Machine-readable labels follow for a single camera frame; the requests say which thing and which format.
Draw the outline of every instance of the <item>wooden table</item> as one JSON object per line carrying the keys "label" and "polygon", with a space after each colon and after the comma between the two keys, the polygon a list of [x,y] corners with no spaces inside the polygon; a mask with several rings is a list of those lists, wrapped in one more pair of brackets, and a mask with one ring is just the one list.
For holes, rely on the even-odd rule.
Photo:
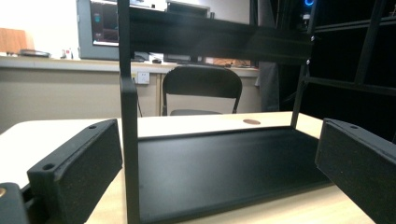
{"label": "wooden table", "polygon": [[[138,135],[159,136],[289,125],[291,112],[149,117],[138,119]],[[260,124],[251,124],[249,120]],[[0,183],[28,183],[26,171],[85,127],[100,119],[19,123],[0,135]],[[321,120],[300,114],[297,129],[316,138]],[[126,223],[124,172],[108,187],[87,223]],[[186,223],[374,223],[339,188],[329,186]]]}

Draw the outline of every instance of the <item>chair backrest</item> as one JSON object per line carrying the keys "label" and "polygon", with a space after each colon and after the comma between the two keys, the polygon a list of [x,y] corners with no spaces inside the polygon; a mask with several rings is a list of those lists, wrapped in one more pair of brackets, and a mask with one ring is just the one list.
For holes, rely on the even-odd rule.
{"label": "chair backrest", "polygon": [[230,69],[206,65],[178,66],[163,79],[163,116],[167,116],[166,94],[232,98],[235,99],[233,113],[236,113],[241,92],[241,78]]}

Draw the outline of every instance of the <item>black tray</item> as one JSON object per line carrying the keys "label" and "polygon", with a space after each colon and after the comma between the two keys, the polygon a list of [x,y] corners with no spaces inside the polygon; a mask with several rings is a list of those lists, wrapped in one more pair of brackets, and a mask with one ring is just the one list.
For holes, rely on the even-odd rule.
{"label": "black tray", "polygon": [[328,184],[317,146],[291,127],[141,138],[141,221],[201,217]]}

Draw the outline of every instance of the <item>table surface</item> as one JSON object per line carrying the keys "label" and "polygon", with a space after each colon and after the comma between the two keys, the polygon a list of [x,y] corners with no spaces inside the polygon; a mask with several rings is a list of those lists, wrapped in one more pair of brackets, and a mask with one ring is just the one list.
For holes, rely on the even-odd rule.
{"label": "table surface", "polygon": [[[291,112],[149,117],[138,119],[138,134],[145,137],[283,126],[290,125],[290,119]],[[11,127],[0,135],[0,183],[25,186],[26,171],[30,167],[85,127],[101,120],[35,120]],[[319,138],[321,123],[319,119],[300,114],[297,129]],[[125,206],[124,172],[120,171],[87,223],[127,223]],[[184,223],[374,222],[339,188],[329,186]]]}

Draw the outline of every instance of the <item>blue light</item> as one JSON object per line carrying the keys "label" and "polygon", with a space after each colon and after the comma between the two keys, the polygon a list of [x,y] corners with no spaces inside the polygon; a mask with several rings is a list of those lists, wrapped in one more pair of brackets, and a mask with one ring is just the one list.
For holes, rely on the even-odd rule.
{"label": "blue light", "polygon": [[308,7],[314,5],[314,0],[311,0],[311,1],[305,0],[305,5],[308,6]]}

